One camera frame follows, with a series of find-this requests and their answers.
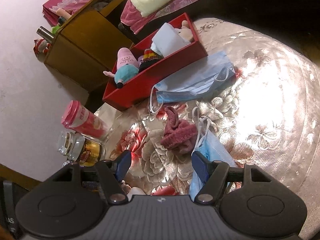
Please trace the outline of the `blue surgical face mask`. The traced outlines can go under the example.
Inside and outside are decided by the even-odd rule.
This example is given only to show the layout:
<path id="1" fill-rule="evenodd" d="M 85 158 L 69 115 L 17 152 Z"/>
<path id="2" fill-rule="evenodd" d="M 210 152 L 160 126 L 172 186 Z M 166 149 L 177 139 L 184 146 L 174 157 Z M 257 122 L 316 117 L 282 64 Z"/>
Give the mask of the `blue surgical face mask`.
<path id="1" fill-rule="evenodd" d="M 165 103 L 207 97 L 234 75 L 234 64 L 225 52 L 204 57 L 153 85 L 150 91 L 150 111 L 157 113 Z"/>

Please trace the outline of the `cream plush animal toy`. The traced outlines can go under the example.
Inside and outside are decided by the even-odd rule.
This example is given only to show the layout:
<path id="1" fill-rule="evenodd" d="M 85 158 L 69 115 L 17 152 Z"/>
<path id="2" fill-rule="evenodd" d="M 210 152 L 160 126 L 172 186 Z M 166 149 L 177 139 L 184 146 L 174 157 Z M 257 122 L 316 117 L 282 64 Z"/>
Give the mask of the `cream plush animal toy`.
<path id="1" fill-rule="evenodd" d="M 194 41 L 194 37 L 193 37 L 193 33 L 189 27 L 189 23 L 186 20 L 183 20 L 181 23 L 181 28 L 175 28 L 176 32 L 178 33 L 178 35 L 180 35 L 181 38 L 183 38 L 185 41 L 188 42 L 193 42 Z"/>

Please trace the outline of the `glass jar gold label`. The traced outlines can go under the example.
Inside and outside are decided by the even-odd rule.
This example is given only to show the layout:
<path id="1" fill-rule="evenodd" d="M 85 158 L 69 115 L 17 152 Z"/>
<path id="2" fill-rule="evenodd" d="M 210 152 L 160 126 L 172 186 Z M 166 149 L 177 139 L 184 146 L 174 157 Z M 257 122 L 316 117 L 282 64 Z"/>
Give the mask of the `glass jar gold label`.
<path id="1" fill-rule="evenodd" d="M 99 141 L 69 130 L 61 132 L 57 151 L 67 158 L 63 166 L 78 163 L 82 167 L 90 167 L 105 156 L 105 148 Z"/>

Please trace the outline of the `floral round table cover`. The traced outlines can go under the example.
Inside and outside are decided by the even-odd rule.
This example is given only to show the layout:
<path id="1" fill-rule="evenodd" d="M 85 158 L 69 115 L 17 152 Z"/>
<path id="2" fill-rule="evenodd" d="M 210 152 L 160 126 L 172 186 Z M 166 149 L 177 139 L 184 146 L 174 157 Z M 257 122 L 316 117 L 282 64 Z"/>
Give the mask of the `floral round table cover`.
<path id="1" fill-rule="evenodd" d="M 226 53 L 236 78 L 211 98 L 176 104 L 178 116 L 191 121 L 198 107 L 238 166 L 253 162 L 299 195 L 308 209 L 300 237 L 311 239 L 319 232 L 319 67 L 255 30 L 218 18 L 194 25 L 208 54 Z M 128 188 L 186 194 L 190 158 L 161 145 L 167 115 L 151 113 L 155 105 L 145 100 L 124 112 L 108 104 L 97 110 L 113 129 L 106 157 L 132 151 Z"/>

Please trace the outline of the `wooden bedside cabinet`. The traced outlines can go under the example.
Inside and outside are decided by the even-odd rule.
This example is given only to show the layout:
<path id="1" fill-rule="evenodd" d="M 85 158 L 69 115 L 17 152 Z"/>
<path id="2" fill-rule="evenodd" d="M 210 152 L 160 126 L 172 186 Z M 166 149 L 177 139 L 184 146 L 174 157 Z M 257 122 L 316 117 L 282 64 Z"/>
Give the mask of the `wooden bedside cabinet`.
<path id="1" fill-rule="evenodd" d="M 57 31 L 44 59 L 46 67 L 89 92 L 106 84 L 103 71 L 112 70 L 120 48 L 129 48 L 135 42 L 118 28 L 126 2 L 88 2 Z"/>

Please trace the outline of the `pink folded fabric bag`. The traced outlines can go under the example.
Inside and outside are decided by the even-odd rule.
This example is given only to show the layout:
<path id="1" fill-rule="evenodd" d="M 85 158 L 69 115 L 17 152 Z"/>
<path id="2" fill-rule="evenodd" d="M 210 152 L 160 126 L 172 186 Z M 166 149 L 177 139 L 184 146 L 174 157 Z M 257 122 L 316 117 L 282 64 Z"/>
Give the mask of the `pink folded fabric bag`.
<path id="1" fill-rule="evenodd" d="M 62 8 L 70 15 L 73 15 L 89 1 L 90 0 L 48 0 L 42 6 L 42 13 L 51 26 L 56 26 L 59 18 L 56 14 L 57 9 Z"/>

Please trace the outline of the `stainless steel thermos bottle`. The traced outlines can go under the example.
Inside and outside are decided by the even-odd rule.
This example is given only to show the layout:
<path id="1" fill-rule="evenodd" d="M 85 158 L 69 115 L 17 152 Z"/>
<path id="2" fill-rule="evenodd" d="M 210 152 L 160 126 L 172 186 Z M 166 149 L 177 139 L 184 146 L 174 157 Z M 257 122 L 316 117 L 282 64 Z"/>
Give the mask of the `stainless steel thermos bottle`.
<path id="1" fill-rule="evenodd" d="M 54 40 L 54 34 L 51 33 L 49 30 L 47 30 L 46 28 L 44 28 L 43 26 L 40 26 L 37 29 L 36 33 L 42 38 L 44 38 L 48 43 L 52 43 Z"/>

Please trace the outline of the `dark pink knitted sock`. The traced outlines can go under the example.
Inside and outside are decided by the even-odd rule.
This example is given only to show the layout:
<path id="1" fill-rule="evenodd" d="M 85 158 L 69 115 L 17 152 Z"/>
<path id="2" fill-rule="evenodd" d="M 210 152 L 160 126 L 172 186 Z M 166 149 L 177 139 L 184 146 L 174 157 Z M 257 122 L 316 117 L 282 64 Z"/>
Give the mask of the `dark pink knitted sock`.
<path id="1" fill-rule="evenodd" d="M 172 150 L 176 155 L 191 153 L 197 137 L 196 125 L 179 119 L 176 109 L 171 106 L 165 108 L 165 113 L 168 117 L 161 145 L 167 150 Z"/>

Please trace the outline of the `red santa figurine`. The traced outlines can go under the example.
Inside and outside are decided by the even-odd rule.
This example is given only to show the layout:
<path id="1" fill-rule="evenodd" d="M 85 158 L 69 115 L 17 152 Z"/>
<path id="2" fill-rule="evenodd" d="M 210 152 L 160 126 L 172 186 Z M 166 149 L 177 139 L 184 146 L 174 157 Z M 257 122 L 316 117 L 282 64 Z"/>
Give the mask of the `red santa figurine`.
<path id="1" fill-rule="evenodd" d="M 51 46 L 51 44 L 48 43 L 47 40 L 45 40 L 44 38 L 35 39 L 34 43 L 35 45 L 34 45 L 33 51 L 36 56 L 46 55 Z"/>

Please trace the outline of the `white rectangular sponge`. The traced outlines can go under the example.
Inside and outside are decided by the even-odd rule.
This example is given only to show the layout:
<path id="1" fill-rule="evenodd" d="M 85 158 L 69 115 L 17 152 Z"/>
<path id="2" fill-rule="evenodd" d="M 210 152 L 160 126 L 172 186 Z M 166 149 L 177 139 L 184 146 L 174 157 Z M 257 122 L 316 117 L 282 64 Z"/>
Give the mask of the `white rectangular sponge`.
<path id="1" fill-rule="evenodd" d="M 169 23 L 164 23 L 151 40 L 151 50 L 163 57 L 167 57 L 190 44 L 190 41 L 182 38 Z"/>

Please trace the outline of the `red rectangular storage box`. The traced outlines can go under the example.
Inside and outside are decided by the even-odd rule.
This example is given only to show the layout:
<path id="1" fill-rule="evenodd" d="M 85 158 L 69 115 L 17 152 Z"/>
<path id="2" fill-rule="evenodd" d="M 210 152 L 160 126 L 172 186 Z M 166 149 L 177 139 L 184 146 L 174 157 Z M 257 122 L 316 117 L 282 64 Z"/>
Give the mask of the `red rectangular storage box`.
<path id="1" fill-rule="evenodd" d="M 156 83 L 208 55 L 199 40 L 195 25 L 186 13 L 181 14 L 169 23 L 177 28 L 182 25 L 183 20 L 188 22 L 194 41 L 137 74 L 125 83 L 121 89 L 116 87 L 114 81 L 109 80 L 103 95 L 103 102 L 119 111 L 124 111 L 148 98 L 153 85 Z"/>

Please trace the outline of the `pink pig plush toy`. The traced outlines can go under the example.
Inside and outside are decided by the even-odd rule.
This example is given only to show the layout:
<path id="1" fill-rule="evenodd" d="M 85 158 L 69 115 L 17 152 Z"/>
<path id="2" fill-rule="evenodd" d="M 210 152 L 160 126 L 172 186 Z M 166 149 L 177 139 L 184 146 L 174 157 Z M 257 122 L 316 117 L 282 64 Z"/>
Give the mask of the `pink pig plush toy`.
<path id="1" fill-rule="evenodd" d="M 120 48 L 117 53 L 116 73 L 103 71 L 103 74 L 114 79 L 117 88 L 122 88 L 127 81 L 139 72 L 138 61 L 128 48 Z"/>

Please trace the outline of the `colourful striped knitted sock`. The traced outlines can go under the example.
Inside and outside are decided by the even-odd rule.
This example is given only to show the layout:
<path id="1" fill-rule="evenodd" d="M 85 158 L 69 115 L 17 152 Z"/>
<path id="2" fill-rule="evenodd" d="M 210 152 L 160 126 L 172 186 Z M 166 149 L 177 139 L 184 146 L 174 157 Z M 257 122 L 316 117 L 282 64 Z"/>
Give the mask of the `colourful striped knitted sock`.
<path id="1" fill-rule="evenodd" d="M 156 64 L 161 59 L 163 59 L 163 56 L 157 54 L 152 49 L 144 50 L 144 55 L 138 59 L 139 72 L 141 73 L 142 71 L 151 67 L 153 64 Z"/>

